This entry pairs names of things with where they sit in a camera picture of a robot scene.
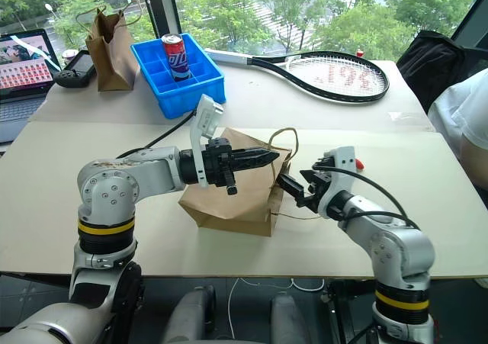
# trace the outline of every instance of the red can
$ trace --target red can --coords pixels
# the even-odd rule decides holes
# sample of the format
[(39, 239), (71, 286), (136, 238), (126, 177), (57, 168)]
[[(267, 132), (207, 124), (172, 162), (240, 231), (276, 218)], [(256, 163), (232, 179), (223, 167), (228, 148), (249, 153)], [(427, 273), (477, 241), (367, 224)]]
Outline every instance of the red can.
[(191, 77), (188, 58), (186, 57), (185, 43), (178, 34), (166, 34), (161, 38), (165, 48), (168, 64), (175, 81), (183, 81)]

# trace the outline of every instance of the black backpack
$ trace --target black backpack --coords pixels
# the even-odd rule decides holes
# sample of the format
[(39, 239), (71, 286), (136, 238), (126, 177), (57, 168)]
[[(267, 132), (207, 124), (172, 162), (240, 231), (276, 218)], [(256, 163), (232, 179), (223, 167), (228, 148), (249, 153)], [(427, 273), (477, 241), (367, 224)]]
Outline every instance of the black backpack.
[(464, 48), (435, 31), (420, 31), (396, 66), (427, 113), (447, 87), (488, 66), (488, 51)]

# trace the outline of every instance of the white cloth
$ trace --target white cloth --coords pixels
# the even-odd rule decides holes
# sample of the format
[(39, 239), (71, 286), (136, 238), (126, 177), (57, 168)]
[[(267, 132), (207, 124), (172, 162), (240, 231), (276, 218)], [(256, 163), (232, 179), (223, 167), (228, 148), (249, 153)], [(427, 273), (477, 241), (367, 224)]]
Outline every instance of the white cloth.
[(463, 134), (488, 150), (488, 69), (447, 88), (434, 101), (428, 116), (457, 158)]

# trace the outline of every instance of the table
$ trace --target table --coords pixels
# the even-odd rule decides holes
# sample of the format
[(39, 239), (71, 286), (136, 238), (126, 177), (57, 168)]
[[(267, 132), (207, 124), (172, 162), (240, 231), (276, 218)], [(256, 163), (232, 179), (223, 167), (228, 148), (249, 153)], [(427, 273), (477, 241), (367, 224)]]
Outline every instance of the table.
[[(315, 97), (262, 69), (220, 66), (227, 103), (220, 125), (241, 128), (343, 129), (378, 132), (435, 131), (394, 62), (375, 61), (390, 79), (373, 104), (338, 104)], [(165, 119), (146, 80), (138, 74), (131, 92), (98, 92), (54, 85), (32, 121), (175, 124)]]
[[(97, 158), (145, 143), (167, 127), (82, 122), (30, 122), (0, 159), (0, 271), (69, 274), (77, 240), (76, 176)], [(272, 129), (244, 129), (267, 140)], [(436, 278), (488, 275), (488, 212), (438, 133), (369, 133), (299, 130), (300, 152), (291, 174), (324, 150), (356, 146), (364, 175), (388, 189), (431, 238)], [(290, 134), (276, 144), (291, 147)], [(190, 146), (188, 131), (158, 146)], [(393, 206), (374, 189), (355, 182), (354, 193)], [(135, 261), (150, 276), (372, 276), (366, 253), (331, 220), (280, 216), (271, 238), (197, 228), (178, 205), (181, 192), (137, 205)], [(281, 212), (310, 217), (285, 196)]]

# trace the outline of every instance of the blue plastic tray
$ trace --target blue plastic tray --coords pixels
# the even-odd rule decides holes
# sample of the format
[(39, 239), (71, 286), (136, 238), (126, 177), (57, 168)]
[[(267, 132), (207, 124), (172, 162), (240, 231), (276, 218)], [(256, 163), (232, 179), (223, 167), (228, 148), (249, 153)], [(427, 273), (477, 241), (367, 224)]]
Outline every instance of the blue plastic tray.
[(197, 107), (202, 94), (214, 101), (226, 102), (223, 73), (190, 34), (182, 34), (191, 78), (176, 82), (166, 59), (160, 39), (133, 44), (134, 56), (158, 99), (163, 114), (172, 119)]

